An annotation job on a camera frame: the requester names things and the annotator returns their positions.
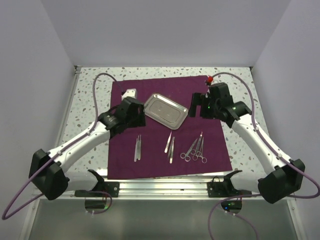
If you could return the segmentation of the steel hemostat forceps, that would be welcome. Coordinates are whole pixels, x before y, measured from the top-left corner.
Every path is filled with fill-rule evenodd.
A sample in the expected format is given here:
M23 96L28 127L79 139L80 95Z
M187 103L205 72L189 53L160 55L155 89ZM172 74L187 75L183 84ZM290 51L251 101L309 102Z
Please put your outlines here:
M203 164L206 164L207 163L207 158L203 156L203 152L204 152L204 138L202 138L201 140L201 146L200 146L200 149L199 149L199 154L198 154L198 157L201 158L201 162Z

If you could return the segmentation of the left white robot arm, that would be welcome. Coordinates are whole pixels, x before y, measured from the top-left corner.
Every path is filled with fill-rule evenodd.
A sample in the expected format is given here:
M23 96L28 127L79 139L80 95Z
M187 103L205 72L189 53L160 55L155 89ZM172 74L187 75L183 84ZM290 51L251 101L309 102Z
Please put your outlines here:
M76 137L48 152L39 149L33 154L29 178L48 200L68 191L86 191L96 197L106 190L104 178L96 171L70 172L69 169L96 146L128 128L146 125L144 104L138 101L137 94L135 88L128 89L119 105L101 113Z

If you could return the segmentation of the steel instrument tray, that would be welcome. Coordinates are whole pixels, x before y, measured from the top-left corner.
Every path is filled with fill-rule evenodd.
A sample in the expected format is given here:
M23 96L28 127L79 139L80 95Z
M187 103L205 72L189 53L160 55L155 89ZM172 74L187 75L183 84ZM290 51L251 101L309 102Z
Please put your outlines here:
M188 109L181 104L153 93L144 103L145 115L171 130L177 130L188 116Z

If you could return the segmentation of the purple cloth wrap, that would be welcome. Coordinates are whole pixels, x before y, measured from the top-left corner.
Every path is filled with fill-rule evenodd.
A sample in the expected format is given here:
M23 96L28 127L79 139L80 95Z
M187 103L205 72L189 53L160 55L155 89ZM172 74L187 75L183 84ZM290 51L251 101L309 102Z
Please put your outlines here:
M121 102L121 91L137 90L137 99L145 103L154 93L189 108L193 93L205 93L206 75L113 83L111 106ZM217 173L232 170L222 124L199 115L187 117L177 130L170 130L146 117L144 127L128 128L109 141L107 177L113 180L169 177ZM203 155L207 159L185 161L180 157L195 139L203 135Z

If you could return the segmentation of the long steel scissors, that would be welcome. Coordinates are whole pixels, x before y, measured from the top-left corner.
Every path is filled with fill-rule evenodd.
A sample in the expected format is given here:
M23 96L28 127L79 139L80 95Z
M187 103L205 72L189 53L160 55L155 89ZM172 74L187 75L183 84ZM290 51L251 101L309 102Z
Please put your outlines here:
M195 144L197 143L197 139L194 140L194 142L192 143L192 145L189 147L189 149L185 152L185 153L181 153L180 154L180 158L184 159L186 162L190 162L191 161L191 151L193 150Z

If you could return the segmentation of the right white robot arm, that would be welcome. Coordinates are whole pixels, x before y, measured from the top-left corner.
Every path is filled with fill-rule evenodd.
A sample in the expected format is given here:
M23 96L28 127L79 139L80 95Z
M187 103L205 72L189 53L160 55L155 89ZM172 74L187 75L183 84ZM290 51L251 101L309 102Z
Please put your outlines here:
M213 181L213 191L226 197L259 193L270 204L298 191L303 181L304 163L300 159L292 160L278 148L258 126L249 107L242 101L234 102L226 83L213 83L212 78L205 83L208 91L192 94L188 115L195 117L200 106L200 117L226 123L249 146L265 173L254 176L235 170L225 175L221 182Z

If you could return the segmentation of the steel tweezers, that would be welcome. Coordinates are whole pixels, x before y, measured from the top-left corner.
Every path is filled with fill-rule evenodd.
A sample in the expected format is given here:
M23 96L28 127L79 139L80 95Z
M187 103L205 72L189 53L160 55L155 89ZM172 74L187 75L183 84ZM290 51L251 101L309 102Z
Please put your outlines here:
M167 142L166 142L166 146L165 146L165 149L164 149L165 153L168 153L168 151L169 151L169 146L170 146L170 143L171 143L171 137L172 137L172 131L170 132L170 134L168 136L168 139L167 139Z
M172 141L170 143L170 147L169 147L169 152L168 152L168 160L169 163L172 164L173 163L173 156L174 156L174 144L175 144L175 137L172 138Z

